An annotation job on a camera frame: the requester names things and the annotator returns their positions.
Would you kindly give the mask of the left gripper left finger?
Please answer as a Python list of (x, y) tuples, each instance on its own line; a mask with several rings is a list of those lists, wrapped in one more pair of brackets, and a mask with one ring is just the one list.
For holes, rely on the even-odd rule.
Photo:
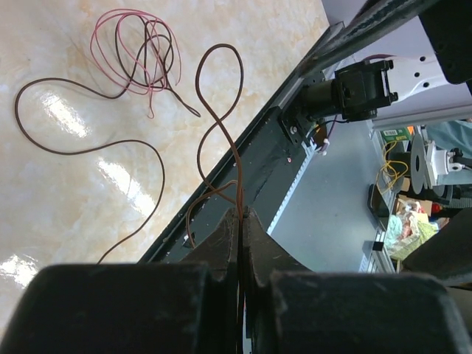
[(240, 353), (236, 211), (177, 263), (63, 264), (28, 285), (3, 353)]

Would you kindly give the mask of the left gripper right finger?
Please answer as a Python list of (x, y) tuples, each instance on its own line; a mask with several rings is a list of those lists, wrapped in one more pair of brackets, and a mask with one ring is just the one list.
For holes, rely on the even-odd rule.
[(398, 274), (316, 273), (243, 219), (246, 332), (253, 353), (469, 353), (471, 210), (403, 261)]

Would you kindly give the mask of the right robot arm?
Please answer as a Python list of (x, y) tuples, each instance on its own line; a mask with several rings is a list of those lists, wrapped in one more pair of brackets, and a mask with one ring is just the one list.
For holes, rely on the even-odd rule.
[[(308, 78), (419, 17), (431, 57), (363, 60), (332, 80)], [(346, 122), (374, 119), (379, 108), (445, 84), (471, 83), (470, 1), (366, 1), (351, 23), (297, 67), (301, 88), (293, 99), (306, 122), (340, 115)]]

